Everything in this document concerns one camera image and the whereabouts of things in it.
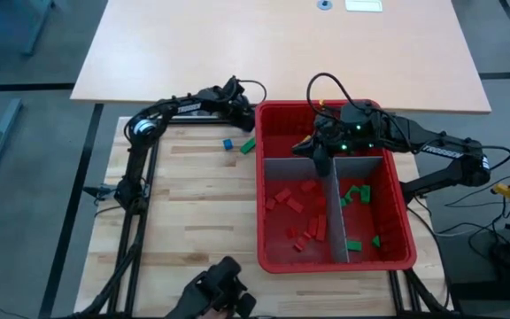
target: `light wood table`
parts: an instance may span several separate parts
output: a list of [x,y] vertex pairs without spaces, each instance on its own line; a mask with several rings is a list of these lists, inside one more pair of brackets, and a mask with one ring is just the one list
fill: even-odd
[[[117,183],[125,172],[129,144],[122,127],[127,120],[121,118],[118,123],[105,177],[109,184]],[[225,152],[221,144],[224,138],[241,145],[249,135],[229,126],[173,125],[162,136],[134,315],[165,315],[184,285],[225,255],[243,267],[240,278],[258,300],[253,315],[394,315],[387,272],[272,275],[260,267],[256,254],[255,153],[243,155],[238,147]],[[401,181],[418,176],[413,156],[395,154],[395,161]],[[112,200],[100,209],[116,205]],[[425,210],[416,203],[411,207],[430,223]],[[96,218],[76,311],[94,299],[113,272],[123,215],[118,209]],[[437,247],[415,217],[411,216],[410,223],[418,252],[414,269],[444,302],[444,274]],[[408,307],[404,276],[400,276]],[[128,276],[125,280],[120,308]]]
[[[72,99],[149,103],[235,74],[263,82],[268,99],[301,100],[330,72],[386,109],[491,111],[450,0],[383,0],[382,13],[316,4],[110,0]],[[260,101],[260,88],[246,89]],[[329,80],[314,85],[313,98],[342,97]]]

